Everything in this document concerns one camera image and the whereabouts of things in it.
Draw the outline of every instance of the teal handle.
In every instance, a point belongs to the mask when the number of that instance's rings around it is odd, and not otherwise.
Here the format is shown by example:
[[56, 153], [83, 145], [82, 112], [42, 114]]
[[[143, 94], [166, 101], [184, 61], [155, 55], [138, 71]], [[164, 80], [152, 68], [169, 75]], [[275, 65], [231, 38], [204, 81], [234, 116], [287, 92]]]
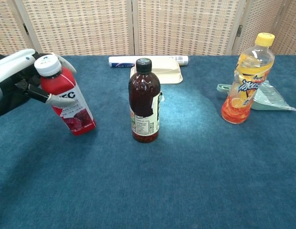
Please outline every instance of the teal handle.
[[229, 92], [231, 89], [231, 85], [228, 84], [219, 84], [217, 85], [218, 92]]

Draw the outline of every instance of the teal cloth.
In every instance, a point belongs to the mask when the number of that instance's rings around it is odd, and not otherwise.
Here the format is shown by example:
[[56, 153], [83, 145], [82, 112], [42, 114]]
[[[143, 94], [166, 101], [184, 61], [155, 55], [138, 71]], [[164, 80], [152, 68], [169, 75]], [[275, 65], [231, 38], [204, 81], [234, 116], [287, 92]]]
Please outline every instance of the teal cloth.
[[[0, 229], [296, 229], [296, 112], [221, 117], [237, 56], [190, 56], [163, 84], [156, 141], [132, 138], [130, 68], [66, 56], [97, 129], [73, 136], [31, 99], [0, 117]], [[296, 56], [270, 83], [296, 108]]]

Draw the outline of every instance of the robotic hand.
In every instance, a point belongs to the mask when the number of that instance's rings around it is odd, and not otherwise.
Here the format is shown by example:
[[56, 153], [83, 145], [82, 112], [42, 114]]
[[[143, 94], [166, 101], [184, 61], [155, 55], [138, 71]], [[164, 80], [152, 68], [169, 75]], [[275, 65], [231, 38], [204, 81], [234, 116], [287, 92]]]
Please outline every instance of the robotic hand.
[[[30, 98], [52, 106], [73, 105], [71, 98], [61, 98], [39, 88], [40, 76], [34, 62], [48, 53], [37, 53], [34, 49], [24, 49], [7, 57], [0, 55], [0, 115], [18, 107]], [[74, 74], [76, 69], [63, 57], [55, 55], [62, 66]]]

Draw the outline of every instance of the yellow bottle cap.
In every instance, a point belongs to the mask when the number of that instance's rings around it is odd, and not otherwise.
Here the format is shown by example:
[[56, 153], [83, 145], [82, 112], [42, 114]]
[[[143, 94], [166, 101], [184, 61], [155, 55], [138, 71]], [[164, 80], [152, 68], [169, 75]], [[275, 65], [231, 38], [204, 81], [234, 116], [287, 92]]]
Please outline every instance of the yellow bottle cap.
[[255, 44], [265, 47], [270, 47], [274, 41], [275, 36], [271, 33], [261, 32], [257, 35]]

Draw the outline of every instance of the woven screen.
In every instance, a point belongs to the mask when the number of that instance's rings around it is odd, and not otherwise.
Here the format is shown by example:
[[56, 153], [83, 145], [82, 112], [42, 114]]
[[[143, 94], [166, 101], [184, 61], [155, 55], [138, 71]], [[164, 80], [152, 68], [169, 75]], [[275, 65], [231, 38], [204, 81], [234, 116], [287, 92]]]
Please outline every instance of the woven screen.
[[237, 6], [238, 0], [138, 0], [139, 54], [223, 55]]
[[253, 0], [249, 18], [243, 27], [243, 35], [237, 54], [254, 45], [260, 32], [272, 32], [273, 24], [283, 0]]
[[296, 0], [292, 0], [275, 32], [275, 54], [296, 54]]
[[130, 54], [125, 0], [23, 0], [43, 52]]
[[4, 0], [0, 0], [0, 54], [13, 54], [27, 48], [20, 28]]

